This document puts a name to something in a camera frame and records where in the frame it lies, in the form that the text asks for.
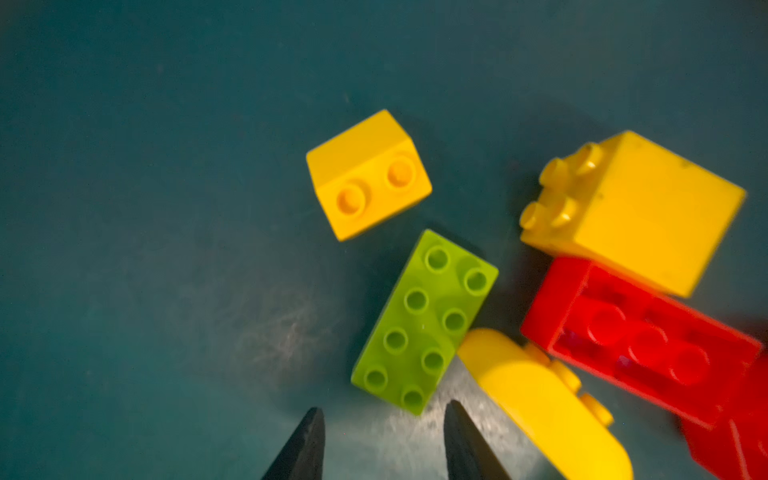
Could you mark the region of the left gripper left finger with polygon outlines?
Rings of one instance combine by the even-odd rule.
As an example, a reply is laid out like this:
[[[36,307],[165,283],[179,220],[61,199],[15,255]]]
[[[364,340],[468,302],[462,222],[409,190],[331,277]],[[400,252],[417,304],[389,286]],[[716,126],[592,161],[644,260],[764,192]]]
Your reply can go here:
[[[262,476],[263,480],[321,480],[325,452],[325,416],[310,408]]]

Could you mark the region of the green brick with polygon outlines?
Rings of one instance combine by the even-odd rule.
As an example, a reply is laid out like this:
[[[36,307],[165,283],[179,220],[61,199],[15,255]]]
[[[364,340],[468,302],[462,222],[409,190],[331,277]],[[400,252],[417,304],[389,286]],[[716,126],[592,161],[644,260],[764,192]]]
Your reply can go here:
[[[424,230],[354,365],[351,383],[422,414],[498,275],[482,258]]]

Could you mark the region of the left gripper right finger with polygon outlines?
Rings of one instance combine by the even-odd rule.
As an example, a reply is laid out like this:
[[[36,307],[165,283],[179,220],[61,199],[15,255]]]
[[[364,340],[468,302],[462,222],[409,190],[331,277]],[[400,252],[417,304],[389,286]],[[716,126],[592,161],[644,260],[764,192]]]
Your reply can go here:
[[[457,400],[446,406],[443,437],[449,480],[512,479]]]

